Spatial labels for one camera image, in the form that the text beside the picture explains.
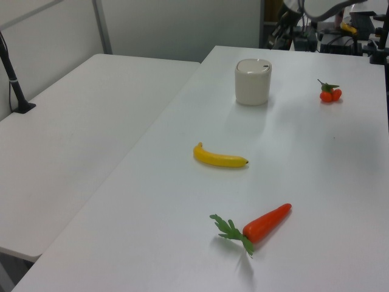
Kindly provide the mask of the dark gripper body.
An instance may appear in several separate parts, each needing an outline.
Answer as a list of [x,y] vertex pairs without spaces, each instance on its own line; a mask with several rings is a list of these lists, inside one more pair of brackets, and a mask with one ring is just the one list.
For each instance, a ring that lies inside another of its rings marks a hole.
[[277,29],[286,30],[290,27],[295,27],[297,25],[298,21],[301,18],[301,12],[295,12],[288,8],[286,9],[282,8],[278,11],[277,16],[278,16]]

